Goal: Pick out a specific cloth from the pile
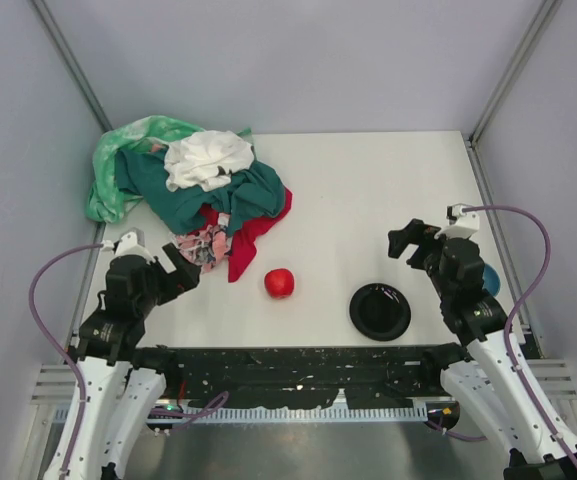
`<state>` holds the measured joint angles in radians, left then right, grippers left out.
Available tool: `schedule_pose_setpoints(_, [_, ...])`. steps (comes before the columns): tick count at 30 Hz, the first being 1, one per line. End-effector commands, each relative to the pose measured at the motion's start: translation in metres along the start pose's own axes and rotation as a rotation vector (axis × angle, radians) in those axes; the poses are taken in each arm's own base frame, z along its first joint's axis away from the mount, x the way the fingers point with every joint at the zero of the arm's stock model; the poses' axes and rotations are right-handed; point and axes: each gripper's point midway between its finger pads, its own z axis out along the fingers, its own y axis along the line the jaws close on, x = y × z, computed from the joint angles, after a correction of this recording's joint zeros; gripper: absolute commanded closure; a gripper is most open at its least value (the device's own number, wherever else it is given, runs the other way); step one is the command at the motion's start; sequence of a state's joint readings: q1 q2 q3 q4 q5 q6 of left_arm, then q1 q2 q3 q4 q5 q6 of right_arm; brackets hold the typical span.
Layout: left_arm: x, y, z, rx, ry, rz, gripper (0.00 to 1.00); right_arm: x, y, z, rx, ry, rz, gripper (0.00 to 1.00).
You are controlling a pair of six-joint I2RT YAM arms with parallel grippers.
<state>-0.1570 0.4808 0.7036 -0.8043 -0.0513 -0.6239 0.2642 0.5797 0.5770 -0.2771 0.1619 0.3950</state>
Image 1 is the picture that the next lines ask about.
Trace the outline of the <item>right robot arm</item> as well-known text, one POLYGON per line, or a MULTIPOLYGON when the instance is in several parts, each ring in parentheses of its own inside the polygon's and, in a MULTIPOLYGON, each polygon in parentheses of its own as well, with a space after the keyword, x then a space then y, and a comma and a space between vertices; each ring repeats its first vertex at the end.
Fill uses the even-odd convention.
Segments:
POLYGON ((408 265, 427 274, 457 342, 428 350, 422 365, 508 459, 506 479, 577 479, 577 435, 554 409, 507 315, 484 287, 485 262, 471 230, 411 220, 388 234, 388 255, 413 245, 408 265))

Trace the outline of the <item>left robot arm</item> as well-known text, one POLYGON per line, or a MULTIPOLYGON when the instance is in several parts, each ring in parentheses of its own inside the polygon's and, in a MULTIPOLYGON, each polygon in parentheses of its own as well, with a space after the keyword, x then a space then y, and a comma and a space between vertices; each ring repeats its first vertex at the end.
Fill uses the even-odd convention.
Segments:
POLYGON ((196 288, 201 269, 171 243, 166 271, 138 242, 120 240, 98 305, 79 329, 67 419, 47 479, 121 479, 149 412, 164 393, 170 353, 140 349, 148 315, 196 288))

